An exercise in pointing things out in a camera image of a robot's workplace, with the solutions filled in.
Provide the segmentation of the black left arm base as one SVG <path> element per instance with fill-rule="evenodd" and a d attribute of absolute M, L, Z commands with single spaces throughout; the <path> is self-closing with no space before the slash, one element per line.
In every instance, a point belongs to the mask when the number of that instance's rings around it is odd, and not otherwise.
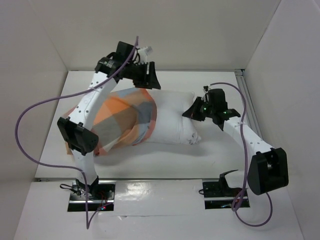
<path fill-rule="evenodd" d="M 69 190 L 68 212 L 85 212 L 85 191 L 78 188 L 76 183 L 72 185 L 65 183 L 59 186 L 63 190 Z M 116 184 L 114 182 L 99 182 L 97 190 L 88 195 L 88 211 L 94 212 L 99 209 L 102 212 L 111 212 L 114 210 Z"/>

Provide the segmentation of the white pillow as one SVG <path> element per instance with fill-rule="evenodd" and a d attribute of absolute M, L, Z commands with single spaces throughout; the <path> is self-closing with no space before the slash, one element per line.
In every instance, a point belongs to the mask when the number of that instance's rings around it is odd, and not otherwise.
<path fill-rule="evenodd" d="M 194 102 L 193 92 L 172 90 L 149 90 L 153 98 L 157 116 L 150 143 L 195 145 L 201 141 L 191 119 L 183 117 Z"/>

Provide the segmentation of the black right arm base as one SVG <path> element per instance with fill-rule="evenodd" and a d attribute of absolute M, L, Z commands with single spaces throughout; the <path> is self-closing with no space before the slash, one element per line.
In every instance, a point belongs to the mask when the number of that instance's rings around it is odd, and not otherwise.
<path fill-rule="evenodd" d="M 235 197 L 241 190 L 240 187 L 229 187 L 225 180 L 214 179 L 203 181 L 198 193 L 204 197 L 206 210 L 231 209 Z"/>

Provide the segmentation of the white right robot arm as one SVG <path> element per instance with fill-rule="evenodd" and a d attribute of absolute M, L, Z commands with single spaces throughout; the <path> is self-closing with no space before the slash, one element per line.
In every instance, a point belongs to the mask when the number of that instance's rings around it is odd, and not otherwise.
<path fill-rule="evenodd" d="M 228 108 L 221 88 L 204 87 L 204 96 L 198 96 L 182 116 L 202 122 L 212 119 L 223 132 L 240 146 L 246 143 L 248 156 L 247 183 L 255 195 L 262 195 L 289 184 L 287 154 L 281 147 L 274 148 L 260 138 L 233 108 Z"/>

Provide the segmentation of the orange grey checked pillowcase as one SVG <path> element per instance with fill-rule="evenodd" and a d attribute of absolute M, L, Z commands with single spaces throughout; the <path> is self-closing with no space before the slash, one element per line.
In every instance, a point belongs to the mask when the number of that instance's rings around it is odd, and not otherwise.
<path fill-rule="evenodd" d="M 157 106 L 147 89 L 133 87 L 110 93 L 91 129 L 99 137 L 94 156 L 105 156 L 111 149 L 146 141 L 155 129 L 156 120 Z"/>

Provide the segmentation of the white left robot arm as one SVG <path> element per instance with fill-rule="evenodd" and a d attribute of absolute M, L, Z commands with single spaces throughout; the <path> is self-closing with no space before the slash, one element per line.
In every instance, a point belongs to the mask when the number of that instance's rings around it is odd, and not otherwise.
<path fill-rule="evenodd" d="M 96 115 L 122 79 L 132 80 L 137 88 L 161 89 L 155 63 L 148 61 L 152 51 L 150 46 L 138 47 L 120 41 L 116 51 L 97 62 L 91 83 L 82 93 L 80 102 L 66 117 L 60 117 L 57 121 L 58 129 L 75 160 L 75 167 L 80 171 L 76 184 L 88 200 L 99 193 L 99 177 L 94 165 L 94 151 L 99 137 L 92 130 Z"/>

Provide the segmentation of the aluminium table edge rail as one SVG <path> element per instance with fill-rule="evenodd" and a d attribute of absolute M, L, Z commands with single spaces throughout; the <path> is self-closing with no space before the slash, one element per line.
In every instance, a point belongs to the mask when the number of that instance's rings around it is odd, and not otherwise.
<path fill-rule="evenodd" d="M 235 73 L 235 78 L 236 78 L 238 87 L 246 99 L 246 104 L 247 104 L 246 119 L 247 119 L 248 125 L 259 137 L 262 137 L 262 133 L 258 124 L 258 119 L 254 110 L 254 106 L 251 100 L 251 96 L 250 96 L 246 81 L 245 81 L 245 75 L 244 75 L 245 71 L 243 69 L 236 69 L 234 73 Z"/>

